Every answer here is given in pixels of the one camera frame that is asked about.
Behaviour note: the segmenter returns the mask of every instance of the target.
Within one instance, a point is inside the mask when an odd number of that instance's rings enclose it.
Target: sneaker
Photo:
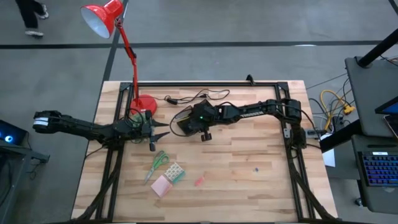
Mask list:
[[[47,7],[45,6],[45,4],[42,4],[42,7],[43,7],[44,14],[42,14],[42,15],[38,14],[37,17],[39,19],[47,19],[49,17],[49,13],[47,12]]]
[[[44,36],[44,34],[42,32],[35,30],[35,29],[27,29],[25,31],[25,34],[29,35],[31,37],[34,37],[36,39],[41,39]]]

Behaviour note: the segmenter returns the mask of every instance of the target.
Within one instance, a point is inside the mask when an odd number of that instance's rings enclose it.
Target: rgb keyboard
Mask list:
[[[398,154],[375,156],[363,152],[359,158],[369,186],[398,187]]]

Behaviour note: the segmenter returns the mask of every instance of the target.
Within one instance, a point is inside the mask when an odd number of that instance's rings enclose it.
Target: concrete floor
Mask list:
[[[12,0],[0,1],[0,45],[110,44],[86,26],[80,6],[106,0],[44,0],[50,19],[39,21],[42,40],[26,37]],[[125,29],[131,42],[357,41],[381,40],[397,28],[388,0],[146,0],[130,1]],[[345,73],[344,59],[372,45],[318,47],[202,47],[137,49],[140,80],[304,80],[312,86]],[[35,111],[59,110],[93,120],[109,48],[0,50],[0,119],[31,133],[36,151],[50,162],[20,192],[12,223],[60,222],[70,218],[87,141],[57,133],[36,134]],[[398,55],[398,47],[385,53]],[[118,49],[110,80],[130,80],[131,64]],[[339,90],[346,76],[308,90]],[[319,112],[311,104],[313,112]],[[355,113],[347,116],[355,120]],[[372,213],[353,204],[354,180],[330,179],[339,217],[347,221],[395,223],[397,215]]]

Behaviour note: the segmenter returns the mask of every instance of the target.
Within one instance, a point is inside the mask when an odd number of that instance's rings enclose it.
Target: wooden table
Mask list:
[[[311,113],[303,81],[288,81],[290,97],[301,101],[302,109]],[[105,82],[99,99],[95,122],[113,122],[120,82]],[[163,98],[196,95],[202,87],[141,87],[140,94]],[[210,88],[222,90],[225,87]],[[273,88],[228,87],[231,94],[217,105],[230,101],[241,106],[274,99]],[[154,118],[169,123],[172,117],[187,105],[171,105],[157,101]],[[302,126],[311,128],[303,116]],[[156,133],[169,127],[156,128]],[[169,166],[161,166],[150,181],[144,177],[152,165],[154,152],[148,143],[126,143],[119,180],[114,222],[275,222],[296,221],[296,212],[290,175],[282,138],[280,122],[273,116],[242,119],[229,126],[210,128],[213,140],[201,142],[200,135],[182,138],[169,134],[157,144],[171,163],[177,162],[186,176],[163,198],[158,198],[150,185]],[[88,152],[101,147],[90,142]],[[320,203],[337,216],[321,151],[314,147],[303,150],[310,188]],[[78,217],[94,199],[101,185],[106,150],[92,154],[84,163],[72,218]],[[201,186],[194,182],[201,176]],[[307,217],[303,193],[300,198]],[[109,197],[104,209],[107,211]]]

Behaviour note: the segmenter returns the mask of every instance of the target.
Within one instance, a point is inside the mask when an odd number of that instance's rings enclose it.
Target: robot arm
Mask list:
[[[188,117],[178,121],[178,126],[186,135],[192,135],[197,132],[201,135],[202,141],[211,140],[211,134],[208,133],[209,127],[218,124],[233,124],[243,118],[250,118],[260,115],[272,115],[280,121],[289,123],[292,127],[291,145],[294,147],[306,148],[305,131],[301,128],[301,103],[297,100],[283,99],[267,100],[237,107],[228,102],[212,106],[207,100],[197,103],[193,106]],[[285,105],[285,113],[278,106]]]
[[[38,133],[52,134],[63,132],[97,140],[104,147],[112,147],[123,141],[149,138],[150,150],[155,151],[154,143],[167,133],[154,134],[153,128],[168,126],[158,123],[152,119],[150,111],[146,111],[146,122],[132,121],[131,119],[120,119],[113,124],[94,124],[80,119],[72,118],[69,115],[61,114],[58,111],[36,112],[33,128]]]

